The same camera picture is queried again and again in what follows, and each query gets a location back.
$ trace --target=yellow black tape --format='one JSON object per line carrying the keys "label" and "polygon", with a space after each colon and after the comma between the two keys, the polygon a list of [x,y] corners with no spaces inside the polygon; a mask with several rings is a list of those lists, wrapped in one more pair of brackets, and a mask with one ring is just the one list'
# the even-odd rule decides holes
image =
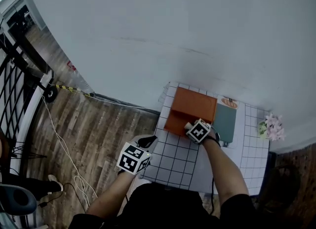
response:
{"label": "yellow black tape", "polygon": [[56,86],[56,88],[67,89],[67,90],[69,90],[69,91],[71,91],[71,92],[76,91],[76,92],[81,93],[81,94],[83,94],[83,95],[85,95],[85,96],[88,96],[88,97],[91,96],[90,93],[84,93],[84,92],[82,92],[81,90],[78,90],[77,88],[67,87],[67,86],[58,85],[58,84],[55,84],[55,86]]}

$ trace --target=white grid mat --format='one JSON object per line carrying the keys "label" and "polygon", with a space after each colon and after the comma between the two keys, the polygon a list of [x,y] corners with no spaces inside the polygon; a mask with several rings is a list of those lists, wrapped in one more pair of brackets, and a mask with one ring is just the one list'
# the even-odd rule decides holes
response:
{"label": "white grid mat", "polygon": [[[171,82],[164,88],[163,94],[159,99],[163,102],[163,107],[155,129],[158,144],[154,150],[153,158],[150,162],[151,165],[146,168],[144,174],[140,177],[152,182],[188,190],[199,146],[189,139],[163,129],[178,87],[214,98],[218,97],[218,94],[176,82]],[[262,185],[269,151],[269,140],[259,137],[257,126],[269,113],[248,104],[242,104],[242,107],[245,107],[245,121],[242,157],[239,168],[250,195],[257,195]]]}
{"label": "white grid mat", "polygon": [[268,112],[245,105],[245,133],[240,171],[250,195],[258,195],[266,170],[269,140],[262,139],[257,130]]}
{"label": "white grid mat", "polygon": [[151,165],[146,168],[141,177],[152,182],[188,190],[197,159],[198,145],[163,129],[178,87],[217,98],[217,94],[177,82],[171,82],[164,89],[161,96],[164,103],[155,130],[159,142],[154,150]]}

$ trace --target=table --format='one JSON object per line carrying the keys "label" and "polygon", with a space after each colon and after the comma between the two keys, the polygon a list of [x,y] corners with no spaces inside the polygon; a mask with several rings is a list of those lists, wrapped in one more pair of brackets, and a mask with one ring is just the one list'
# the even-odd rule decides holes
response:
{"label": "table", "polygon": [[[211,193],[213,174],[204,147],[163,129],[178,87],[215,97],[218,104],[223,104],[222,99],[225,98],[210,91],[170,82],[164,89],[163,100],[160,99],[163,106],[155,129],[158,144],[151,165],[140,177],[175,188]],[[270,144],[268,139],[259,137],[257,126],[268,112],[243,102],[234,103],[237,105],[237,112],[233,142],[224,144],[220,141],[220,145],[240,168],[250,195],[257,195],[262,185]]]}

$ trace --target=white cable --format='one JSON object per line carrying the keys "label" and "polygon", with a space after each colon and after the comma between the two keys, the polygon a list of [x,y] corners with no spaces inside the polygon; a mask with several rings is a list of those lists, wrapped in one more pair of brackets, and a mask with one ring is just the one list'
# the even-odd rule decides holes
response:
{"label": "white cable", "polygon": [[95,97],[88,96],[88,95],[86,95],[86,94],[85,94],[85,96],[86,96],[86,97],[90,97],[90,98],[95,99],[95,100],[98,100],[98,101],[101,101],[101,102],[110,103],[110,104],[113,104],[113,105],[126,106],[126,107],[131,107],[131,108],[136,108],[136,109],[147,109],[147,110],[152,110],[152,111],[159,111],[159,110],[160,110],[159,108],[154,109],[154,108],[138,107],[138,106],[132,106],[132,105],[123,105],[123,104],[119,104],[119,103],[113,103],[113,102],[111,102],[111,101],[98,99],[98,98],[95,98]]}
{"label": "white cable", "polygon": [[90,97],[90,98],[93,98],[95,100],[98,100],[98,101],[101,101],[101,102],[107,102],[107,103],[110,103],[110,104],[114,104],[114,105],[121,105],[121,106],[126,106],[126,107],[132,107],[132,108],[136,108],[136,109],[148,109],[148,110],[153,110],[153,111],[157,111],[157,109],[152,109],[152,108],[147,108],[147,107],[137,107],[137,106],[132,106],[132,105],[123,105],[123,104],[117,104],[117,103],[113,103],[111,101],[107,101],[107,100],[101,100],[101,99],[98,99],[98,98],[95,98],[95,97]]}
{"label": "white cable", "polygon": [[[85,193],[85,190],[86,190],[86,189],[85,189],[85,183],[84,183],[84,182],[86,182],[86,183],[88,184],[88,186],[89,186],[90,188],[92,188],[93,193],[95,194],[95,196],[96,196],[96,197],[98,197],[98,196],[97,196],[95,190],[93,189],[93,187],[92,187],[92,186],[86,181],[86,179],[83,178],[83,176],[79,173],[78,168],[76,167],[76,165],[75,165],[73,159],[72,159],[71,156],[70,156],[70,152],[69,152],[69,149],[68,149],[68,146],[67,146],[65,140],[64,140],[64,139],[57,133],[57,131],[56,131],[56,128],[55,128],[55,125],[54,125],[52,116],[51,116],[51,114],[50,114],[50,111],[49,111],[49,109],[48,109],[48,106],[47,106],[47,104],[46,104],[46,101],[45,101],[44,96],[42,96],[42,99],[43,99],[43,102],[44,102],[44,104],[45,104],[45,107],[46,107],[46,109],[47,109],[47,111],[48,111],[48,115],[49,115],[49,118],[50,118],[50,122],[51,122],[52,127],[53,127],[53,130],[54,130],[54,132],[55,132],[55,134],[56,134],[56,136],[57,136],[57,139],[58,139],[58,141],[59,141],[61,147],[62,147],[63,150],[65,151],[66,155],[69,157],[70,161],[72,162],[72,164],[73,164],[73,166],[74,166],[74,168],[75,168],[75,170],[76,170],[76,172],[77,172],[77,175],[74,176],[74,182],[75,182],[75,185],[77,186],[77,188],[82,192],[82,196],[83,196],[83,199],[84,199],[84,201],[85,201],[85,207],[86,207],[86,209],[88,209],[88,207],[89,207],[89,205],[90,205],[90,201],[89,201],[89,198],[88,198],[87,194]],[[80,187],[77,185],[77,183],[76,183],[76,178],[77,178],[77,177],[78,177],[79,180],[80,180],[81,188],[80,188]]]}

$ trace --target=pink flower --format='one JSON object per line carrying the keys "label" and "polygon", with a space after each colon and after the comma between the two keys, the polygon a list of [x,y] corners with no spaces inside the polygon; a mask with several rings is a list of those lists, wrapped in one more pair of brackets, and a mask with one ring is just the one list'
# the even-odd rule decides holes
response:
{"label": "pink flower", "polygon": [[266,116],[265,124],[267,126],[267,138],[272,141],[284,140],[284,128],[281,122],[282,116],[277,116],[271,113]]}

